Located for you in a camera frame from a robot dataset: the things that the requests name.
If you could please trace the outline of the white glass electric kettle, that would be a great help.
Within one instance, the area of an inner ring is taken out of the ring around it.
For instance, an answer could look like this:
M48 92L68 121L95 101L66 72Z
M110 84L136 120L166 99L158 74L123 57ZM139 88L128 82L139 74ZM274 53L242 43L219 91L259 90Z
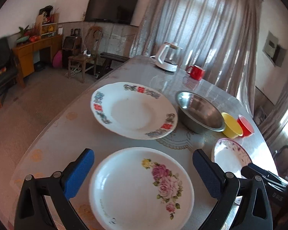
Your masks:
M158 49L156 55L151 56L154 63L160 69L168 72L176 72L178 69L178 59L182 50L176 43L164 42Z

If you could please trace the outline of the white plate pink roses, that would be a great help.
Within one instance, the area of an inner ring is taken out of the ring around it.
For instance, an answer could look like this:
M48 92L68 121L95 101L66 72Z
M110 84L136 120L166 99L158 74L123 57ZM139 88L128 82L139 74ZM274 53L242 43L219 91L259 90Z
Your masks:
M89 202L104 229L182 229L194 207L194 187L171 156L131 147L96 167Z

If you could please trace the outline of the red plastic bowl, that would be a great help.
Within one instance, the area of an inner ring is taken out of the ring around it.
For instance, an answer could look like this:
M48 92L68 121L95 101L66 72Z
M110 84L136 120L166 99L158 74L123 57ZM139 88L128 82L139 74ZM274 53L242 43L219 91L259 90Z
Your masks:
M243 137L248 137L254 134L254 128L243 115L238 116L237 123L241 126Z

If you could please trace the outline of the grey window curtain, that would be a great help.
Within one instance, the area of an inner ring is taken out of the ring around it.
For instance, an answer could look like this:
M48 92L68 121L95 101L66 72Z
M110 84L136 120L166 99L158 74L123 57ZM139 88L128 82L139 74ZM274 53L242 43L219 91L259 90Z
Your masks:
M150 0L129 56L180 47L177 65L197 65L204 79L254 112L262 0Z

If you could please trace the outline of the wall mounted black television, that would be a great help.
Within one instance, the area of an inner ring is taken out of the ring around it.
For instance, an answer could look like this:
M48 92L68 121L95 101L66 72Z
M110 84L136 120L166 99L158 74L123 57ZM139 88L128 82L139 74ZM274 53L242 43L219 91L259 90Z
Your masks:
M86 22L110 22L130 25L138 0L89 0Z

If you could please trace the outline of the red mug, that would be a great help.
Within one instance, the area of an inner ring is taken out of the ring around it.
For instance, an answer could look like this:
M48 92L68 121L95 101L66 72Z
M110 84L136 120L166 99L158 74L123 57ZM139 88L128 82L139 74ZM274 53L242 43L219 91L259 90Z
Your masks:
M205 70L197 65L188 67L186 72L190 75L191 78L197 81L200 81L205 74Z

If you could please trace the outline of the orange wooden desk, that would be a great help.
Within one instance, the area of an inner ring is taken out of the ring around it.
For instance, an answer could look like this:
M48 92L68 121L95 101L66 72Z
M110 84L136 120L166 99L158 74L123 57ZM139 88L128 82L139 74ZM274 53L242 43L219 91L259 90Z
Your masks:
M52 65L55 55L62 49L62 39L62 35L56 35L12 48L18 70L17 83L22 88L25 88L24 77L35 72L34 54L39 53L41 62Z

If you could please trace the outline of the large stainless steel basin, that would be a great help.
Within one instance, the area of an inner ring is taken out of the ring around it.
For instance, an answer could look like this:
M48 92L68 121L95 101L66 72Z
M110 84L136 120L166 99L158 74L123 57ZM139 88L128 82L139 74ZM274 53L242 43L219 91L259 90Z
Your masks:
M190 91L179 91L175 96L178 118L195 133L222 132L225 121L221 112L207 99Z

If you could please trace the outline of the dark bench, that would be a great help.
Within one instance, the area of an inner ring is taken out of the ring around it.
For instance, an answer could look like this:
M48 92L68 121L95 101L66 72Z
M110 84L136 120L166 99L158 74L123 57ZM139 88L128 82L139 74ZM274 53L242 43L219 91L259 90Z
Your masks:
M104 59L103 65L101 66L101 70L97 76L97 79L99 80L102 78L105 74L112 71L111 64L113 61L119 62L119 63L125 63L129 60L129 57L125 56L119 56L115 55L113 53L106 53L102 52L100 53L100 58Z

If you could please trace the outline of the yellow plastic bowl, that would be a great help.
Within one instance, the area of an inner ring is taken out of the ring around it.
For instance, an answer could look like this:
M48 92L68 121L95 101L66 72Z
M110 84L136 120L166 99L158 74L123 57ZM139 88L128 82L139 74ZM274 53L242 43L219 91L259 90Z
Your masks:
M243 130L241 126L238 124L237 120L232 117L232 115L228 113L221 113L223 116L224 122L225 122L225 129L223 131L223 134L230 138L235 139L238 136L243 136Z

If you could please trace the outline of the purple floral rimmed plate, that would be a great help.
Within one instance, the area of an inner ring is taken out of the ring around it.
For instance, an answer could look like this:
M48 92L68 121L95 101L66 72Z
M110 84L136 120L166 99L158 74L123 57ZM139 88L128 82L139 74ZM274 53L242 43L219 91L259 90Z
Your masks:
M232 172L237 178L244 178L241 169L252 163L245 149L228 138L217 140L211 152L211 160L217 163L224 172Z

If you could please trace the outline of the white plate red blue pattern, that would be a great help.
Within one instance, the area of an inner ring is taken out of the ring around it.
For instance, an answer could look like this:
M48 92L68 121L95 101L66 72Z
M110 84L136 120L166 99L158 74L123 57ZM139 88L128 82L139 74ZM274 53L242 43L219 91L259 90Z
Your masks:
M107 130L134 140L155 140L177 126L172 103L160 92L144 85L116 82L93 92L91 111Z

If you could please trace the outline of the wall electrical box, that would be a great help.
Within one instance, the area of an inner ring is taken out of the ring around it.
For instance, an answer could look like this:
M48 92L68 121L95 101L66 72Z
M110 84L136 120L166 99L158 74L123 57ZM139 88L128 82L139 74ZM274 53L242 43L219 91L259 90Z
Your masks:
M268 32L265 45L263 47L264 54L269 58L274 66L282 67L287 50L279 44L279 39L270 31Z

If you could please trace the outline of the wooden chair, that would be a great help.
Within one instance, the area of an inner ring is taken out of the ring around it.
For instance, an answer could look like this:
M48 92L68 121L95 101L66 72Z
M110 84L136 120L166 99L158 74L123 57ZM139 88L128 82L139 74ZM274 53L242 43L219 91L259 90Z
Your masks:
M93 69L93 74L96 74L97 57L100 42L102 40L103 29L100 26L91 26L84 40L84 49L76 56L69 57L68 63L68 78L73 74L80 72L82 74L81 82L85 82L85 74Z

